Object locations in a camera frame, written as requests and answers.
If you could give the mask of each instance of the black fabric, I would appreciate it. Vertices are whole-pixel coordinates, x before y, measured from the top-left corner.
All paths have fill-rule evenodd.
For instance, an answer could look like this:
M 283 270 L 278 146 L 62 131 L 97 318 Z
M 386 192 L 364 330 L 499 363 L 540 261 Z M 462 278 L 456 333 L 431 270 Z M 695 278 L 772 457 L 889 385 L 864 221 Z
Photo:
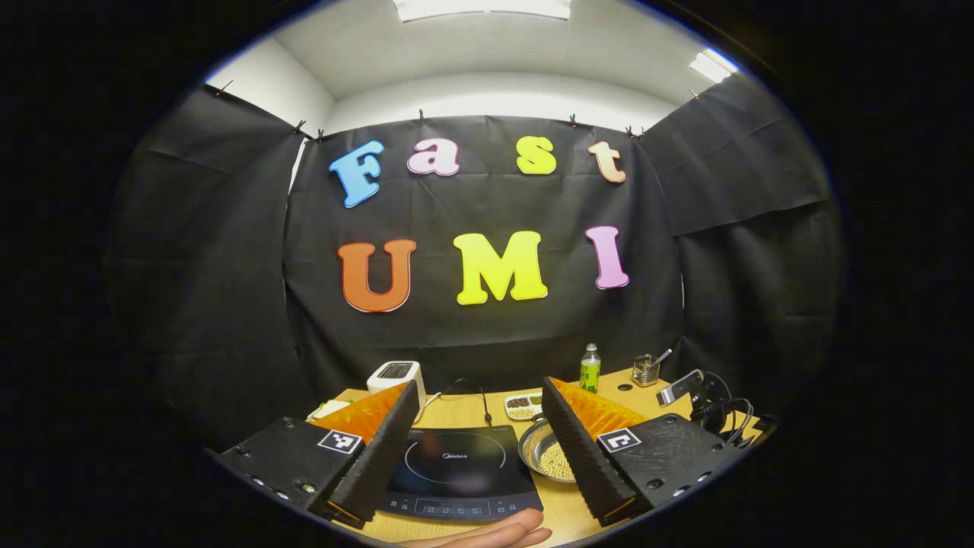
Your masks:
M 716 372 L 758 412 L 783 411 L 825 365 L 832 339 L 844 263 L 835 202 L 676 241 L 687 302 L 671 374 Z
M 120 344 L 155 393 L 223 450 L 315 402 L 281 274 L 302 137 L 214 93 L 194 91 L 139 145 L 116 194 L 104 271 Z
M 543 136 L 557 168 L 522 174 L 517 140 Z M 418 176 L 406 168 L 417 141 L 458 143 L 454 176 Z M 345 208 L 331 162 L 376 139 L 379 191 Z M 623 184 L 605 180 L 587 147 L 605 140 L 619 151 Z M 631 367 L 680 335 L 681 294 L 676 246 L 662 195 L 646 155 L 626 134 L 533 118 L 469 116 L 404 121 L 350 130 L 309 142 L 291 190 L 285 235 L 287 302 L 302 364 L 320 398 L 360 386 L 389 360 L 422 364 L 428 392 L 460 376 L 487 391 L 538 386 L 544 375 L 578 378 L 585 345 L 595 342 L 602 371 Z M 628 286 L 601 291 L 598 262 L 585 229 L 614 225 Z M 539 261 L 548 296 L 462 306 L 462 256 L 453 239 L 478 232 L 498 254 L 518 230 L 541 234 Z M 408 238 L 409 299 L 388 313 L 353 309 L 342 293 L 339 247 L 366 242 L 370 289 L 391 283 L 385 242 Z
M 735 74 L 699 97 L 639 139 L 674 236 L 829 198 L 817 153 L 760 83 Z

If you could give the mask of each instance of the blue letter f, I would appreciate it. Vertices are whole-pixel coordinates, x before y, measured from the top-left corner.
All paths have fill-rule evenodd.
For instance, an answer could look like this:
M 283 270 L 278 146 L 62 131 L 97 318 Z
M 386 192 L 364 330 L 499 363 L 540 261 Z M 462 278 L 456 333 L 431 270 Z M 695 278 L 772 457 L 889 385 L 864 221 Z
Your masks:
M 372 154 L 385 150 L 381 142 L 370 140 L 359 148 L 335 160 L 328 170 L 336 172 L 345 187 L 345 207 L 352 208 L 379 191 L 379 184 L 365 178 L 366 174 L 379 176 L 379 161 Z

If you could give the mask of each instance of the white container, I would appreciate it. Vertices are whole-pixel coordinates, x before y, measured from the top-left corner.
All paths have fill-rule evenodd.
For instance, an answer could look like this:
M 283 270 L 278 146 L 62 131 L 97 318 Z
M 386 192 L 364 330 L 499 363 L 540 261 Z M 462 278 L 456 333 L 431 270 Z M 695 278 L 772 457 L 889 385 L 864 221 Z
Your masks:
M 511 420 L 531 420 L 536 414 L 542 412 L 541 404 L 541 392 L 532 392 L 531 394 L 518 394 L 516 396 L 508 396 L 504 399 L 504 411 Z M 517 406 L 513 407 L 511 402 L 524 398 L 528 401 L 527 406 Z M 537 399 L 537 403 L 531 402 L 532 398 Z
M 416 419 L 413 420 L 415 423 L 423 416 L 423 407 L 426 405 L 426 387 L 423 386 L 423 374 L 420 372 L 419 362 L 402 360 L 386 362 L 381 368 L 375 370 L 372 376 L 368 377 L 365 384 L 368 386 L 368 393 L 375 394 L 410 380 L 416 381 L 416 391 L 420 397 L 420 411 L 416 413 Z

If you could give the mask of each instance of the ceiling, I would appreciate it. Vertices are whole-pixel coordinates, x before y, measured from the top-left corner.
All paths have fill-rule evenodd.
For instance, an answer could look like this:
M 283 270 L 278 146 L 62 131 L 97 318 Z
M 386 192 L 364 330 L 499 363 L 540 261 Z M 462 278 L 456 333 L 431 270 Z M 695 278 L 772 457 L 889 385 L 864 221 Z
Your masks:
M 340 0 L 274 33 L 336 99 L 460 72 L 588 78 L 683 104 L 712 82 L 688 67 L 703 45 L 628 0 L 573 0 L 569 20 L 460 14 L 403 23 L 393 0 Z

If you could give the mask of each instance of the control panel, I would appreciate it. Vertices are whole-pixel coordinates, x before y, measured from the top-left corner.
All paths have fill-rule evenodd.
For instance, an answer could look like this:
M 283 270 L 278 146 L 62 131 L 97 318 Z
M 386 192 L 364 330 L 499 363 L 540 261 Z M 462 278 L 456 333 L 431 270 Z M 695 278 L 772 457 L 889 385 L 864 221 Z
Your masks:
M 543 510 L 537 493 L 490 498 L 414 498 L 387 492 L 378 510 L 439 520 L 493 522 L 525 508 Z

